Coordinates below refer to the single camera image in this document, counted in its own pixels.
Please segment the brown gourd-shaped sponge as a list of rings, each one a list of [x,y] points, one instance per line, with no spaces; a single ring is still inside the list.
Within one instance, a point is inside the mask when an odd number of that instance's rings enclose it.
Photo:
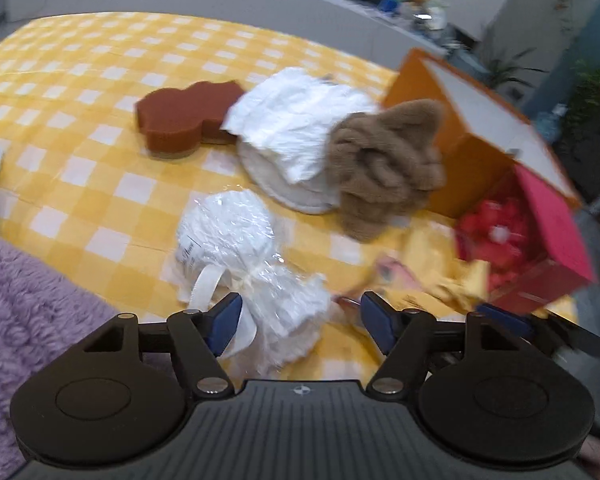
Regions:
[[[244,95],[236,81],[198,81],[185,89],[161,88],[135,103],[137,129],[151,155],[185,156],[201,144],[234,144],[222,125]]]

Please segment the white tissue cloth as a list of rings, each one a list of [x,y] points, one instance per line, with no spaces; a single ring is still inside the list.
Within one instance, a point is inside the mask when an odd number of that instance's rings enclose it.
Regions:
[[[361,90],[288,67],[244,93],[227,111],[222,128],[297,184],[324,170],[332,128],[354,113],[378,110]]]

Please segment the yellow cloth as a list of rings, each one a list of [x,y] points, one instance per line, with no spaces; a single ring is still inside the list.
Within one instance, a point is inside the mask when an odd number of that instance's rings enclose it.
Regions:
[[[486,261],[457,255],[450,226],[416,218],[396,256],[376,261],[372,291],[396,310],[459,318],[488,300],[489,271]]]

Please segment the white lace item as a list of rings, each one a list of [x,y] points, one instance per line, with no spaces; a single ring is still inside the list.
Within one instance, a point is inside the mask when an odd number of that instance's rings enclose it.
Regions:
[[[242,313],[221,358],[238,377],[270,378],[314,348],[332,300],[320,274],[294,270],[282,256],[282,222],[251,191],[209,195],[176,229],[180,300],[208,311],[228,292]]]

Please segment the pink box of red items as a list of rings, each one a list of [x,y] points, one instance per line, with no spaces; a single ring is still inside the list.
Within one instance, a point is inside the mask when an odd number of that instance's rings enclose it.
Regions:
[[[596,275],[571,210],[517,165],[455,225],[465,261],[488,264],[488,303],[527,314],[592,284]]]

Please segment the round white towel pad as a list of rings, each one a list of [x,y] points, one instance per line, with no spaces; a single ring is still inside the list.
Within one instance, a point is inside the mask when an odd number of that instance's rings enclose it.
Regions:
[[[277,203],[302,214],[327,214],[338,208],[338,191],[324,171],[289,183],[274,162],[242,140],[237,142],[237,155],[250,180]]]

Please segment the purple fuzzy blanket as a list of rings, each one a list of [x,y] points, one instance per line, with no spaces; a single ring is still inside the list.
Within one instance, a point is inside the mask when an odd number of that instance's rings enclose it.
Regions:
[[[104,300],[0,237],[0,479],[23,463],[9,420],[15,391],[116,314]]]

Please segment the yellow white checkered tablecloth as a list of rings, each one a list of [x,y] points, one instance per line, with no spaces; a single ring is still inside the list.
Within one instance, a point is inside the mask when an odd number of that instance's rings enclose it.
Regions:
[[[174,258],[181,216],[209,195],[251,191],[283,223],[285,262],[320,274],[332,300],[314,348],[270,378],[370,378],[382,353],[365,333],[360,301],[376,261],[396,256],[414,219],[455,235],[463,214],[436,214],[427,200],[358,242],[343,232],[338,208],[302,214],[266,195],[238,158],[238,136],[166,157],[149,154],[137,129],[135,103],[150,92],[236,81],[246,93],[288,67],[361,90],[376,113],[386,110],[378,96],[391,70],[281,32],[145,13],[27,24],[0,43],[1,237],[122,311],[168,318],[186,308]]]

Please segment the potted long-leaf plant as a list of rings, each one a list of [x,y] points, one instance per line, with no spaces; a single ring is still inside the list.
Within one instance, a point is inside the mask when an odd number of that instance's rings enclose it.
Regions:
[[[506,84],[520,84],[526,88],[533,88],[533,84],[522,78],[521,74],[547,74],[547,70],[524,64],[524,59],[535,51],[535,47],[508,55],[505,49],[498,50],[495,47],[491,34],[484,36],[480,47],[479,58],[486,69],[486,86],[491,90],[498,90]]]

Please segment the white TV console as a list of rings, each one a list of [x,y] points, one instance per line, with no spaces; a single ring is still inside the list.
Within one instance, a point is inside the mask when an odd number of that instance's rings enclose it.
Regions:
[[[6,0],[11,22],[114,11],[182,14],[267,28],[392,70],[413,48],[438,58],[445,55],[442,47],[350,0]]]

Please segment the orange cardboard box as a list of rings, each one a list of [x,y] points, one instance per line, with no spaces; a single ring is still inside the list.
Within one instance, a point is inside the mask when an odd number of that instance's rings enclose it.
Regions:
[[[446,181],[429,195],[429,210],[449,218],[464,214],[516,165],[562,193],[570,207],[580,205],[564,168],[526,116],[448,62],[414,48],[381,105],[389,108],[421,99],[443,107],[434,144]]]

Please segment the brown fuzzy plush cloth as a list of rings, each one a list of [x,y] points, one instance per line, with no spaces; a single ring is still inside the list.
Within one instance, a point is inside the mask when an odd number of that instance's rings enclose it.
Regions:
[[[326,172],[348,237],[374,240],[392,218],[419,210],[442,188],[445,171],[434,138],[443,118],[440,102],[422,99],[354,113],[332,128]]]

